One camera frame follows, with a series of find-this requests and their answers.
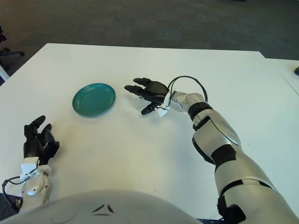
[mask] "robot forearm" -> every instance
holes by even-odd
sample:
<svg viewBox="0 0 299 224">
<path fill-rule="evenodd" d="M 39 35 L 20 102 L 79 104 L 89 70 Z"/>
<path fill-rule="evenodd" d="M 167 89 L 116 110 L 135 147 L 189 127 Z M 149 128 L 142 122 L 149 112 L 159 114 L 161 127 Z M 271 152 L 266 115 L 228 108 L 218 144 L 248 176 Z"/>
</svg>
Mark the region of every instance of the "robot forearm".
<svg viewBox="0 0 299 224">
<path fill-rule="evenodd" d="M 216 166 L 218 210 L 226 223 L 298 223 L 266 174 L 242 151 L 232 127 L 201 95 L 175 92 L 171 100 L 171 108 L 190 115 L 196 150 Z"/>
</svg>

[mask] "black cable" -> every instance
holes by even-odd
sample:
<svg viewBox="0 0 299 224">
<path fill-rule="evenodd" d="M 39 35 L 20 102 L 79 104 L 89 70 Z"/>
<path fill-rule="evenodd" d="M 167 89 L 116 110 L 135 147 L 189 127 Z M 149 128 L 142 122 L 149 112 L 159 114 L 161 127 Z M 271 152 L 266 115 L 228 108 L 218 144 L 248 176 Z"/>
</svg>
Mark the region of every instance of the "black cable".
<svg viewBox="0 0 299 224">
<path fill-rule="evenodd" d="M 30 174 L 31 174 L 32 172 L 34 172 L 34 171 L 37 169 L 38 162 L 39 162 L 39 160 L 36 162 L 36 168 L 33 169 L 33 170 L 31 170 L 31 171 L 29 172 Z M 7 201 L 7 203 L 9 203 L 10 206 L 11 206 L 15 211 L 18 211 L 19 208 L 16 206 L 15 203 L 13 203 L 13 202 L 9 199 L 7 193 L 5 192 L 5 187 L 6 187 L 6 185 L 7 185 L 8 182 L 9 182 L 9 183 L 12 183 L 12 184 L 14 184 L 14 185 L 19 185 L 19 184 L 24 183 L 25 181 L 27 181 L 30 177 L 26 178 L 25 180 L 23 180 L 22 182 L 19 182 L 19 183 L 12 182 L 12 180 L 14 180 L 14 179 L 18 179 L 18 178 L 20 178 L 20 176 L 15 176 L 15 177 L 9 178 L 9 179 L 5 180 L 5 181 L 2 183 L 2 192 L 3 192 L 3 196 L 4 196 L 5 200 Z"/>
<path fill-rule="evenodd" d="M 172 95 L 172 88 L 173 88 L 173 85 L 175 83 L 175 81 L 177 81 L 179 78 L 190 78 L 190 79 L 193 79 L 198 85 L 200 85 L 202 91 L 204 92 L 204 96 L 205 96 L 205 101 L 207 102 L 207 93 L 206 93 L 206 89 L 204 88 L 204 86 L 196 79 L 196 78 L 193 78 L 192 76 L 178 76 L 176 78 L 174 78 L 168 85 L 168 89 L 170 88 L 170 85 L 172 84 L 171 86 L 171 90 L 170 90 L 170 93 Z"/>
</svg>

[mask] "white table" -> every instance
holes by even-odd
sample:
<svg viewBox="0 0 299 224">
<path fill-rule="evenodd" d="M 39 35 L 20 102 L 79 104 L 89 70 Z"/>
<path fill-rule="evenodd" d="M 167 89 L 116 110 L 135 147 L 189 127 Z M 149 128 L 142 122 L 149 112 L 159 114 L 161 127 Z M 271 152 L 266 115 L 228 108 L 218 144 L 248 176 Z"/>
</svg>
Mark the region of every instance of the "white table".
<svg viewBox="0 0 299 224">
<path fill-rule="evenodd" d="M 299 215 L 299 97 L 259 52 L 47 44 L 0 87 L 0 181 L 20 174 L 23 126 L 44 114 L 60 141 L 49 162 L 51 200 L 132 189 L 194 217 L 220 217 L 214 166 L 194 149 L 188 115 L 169 111 L 162 118 L 143 117 L 135 109 L 136 97 L 123 89 L 135 77 L 168 84 L 180 75 L 202 82 L 210 105 Z M 80 117 L 72 98 L 96 82 L 115 89 L 115 104 L 97 118 Z M 177 81 L 175 89 L 201 91 L 188 79 Z M 9 185 L 7 192 L 20 195 L 21 190 Z"/>
<path fill-rule="evenodd" d="M 267 62 L 299 95 L 299 76 L 294 72 L 299 67 L 299 61 L 267 58 Z"/>
</svg>

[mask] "green plate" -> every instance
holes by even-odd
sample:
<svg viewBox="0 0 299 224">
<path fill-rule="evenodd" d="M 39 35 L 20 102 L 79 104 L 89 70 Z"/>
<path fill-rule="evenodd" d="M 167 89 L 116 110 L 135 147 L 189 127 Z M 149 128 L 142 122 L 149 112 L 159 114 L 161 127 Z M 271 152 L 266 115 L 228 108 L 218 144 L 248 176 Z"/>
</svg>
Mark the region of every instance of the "green plate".
<svg viewBox="0 0 299 224">
<path fill-rule="evenodd" d="M 108 110 L 114 101 L 115 91 L 110 85 L 93 83 L 79 90 L 72 104 L 78 114 L 91 117 Z"/>
</svg>

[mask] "office chair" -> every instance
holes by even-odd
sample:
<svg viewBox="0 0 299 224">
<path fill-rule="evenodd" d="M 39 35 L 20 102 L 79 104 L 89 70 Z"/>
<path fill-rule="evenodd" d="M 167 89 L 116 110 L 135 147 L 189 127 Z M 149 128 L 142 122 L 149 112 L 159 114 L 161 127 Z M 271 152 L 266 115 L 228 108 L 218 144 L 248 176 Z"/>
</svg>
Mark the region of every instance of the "office chair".
<svg viewBox="0 0 299 224">
<path fill-rule="evenodd" d="M 6 37 L 2 33 L 3 33 L 3 30 L 1 29 L 1 26 L 0 26 L 0 42 L 6 40 Z M 20 54 L 21 56 L 25 55 L 25 53 L 23 51 L 10 51 L 9 48 L 3 48 L 2 50 L 0 50 L 0 56 L 9 56 L 9 55 L 16 55 L 16 54 Z M 5 66 L 1 62 L 1 57 L 0 57 L 0 66 L 5 70 L 9 69 L 8 66 Z"/>
</svg>

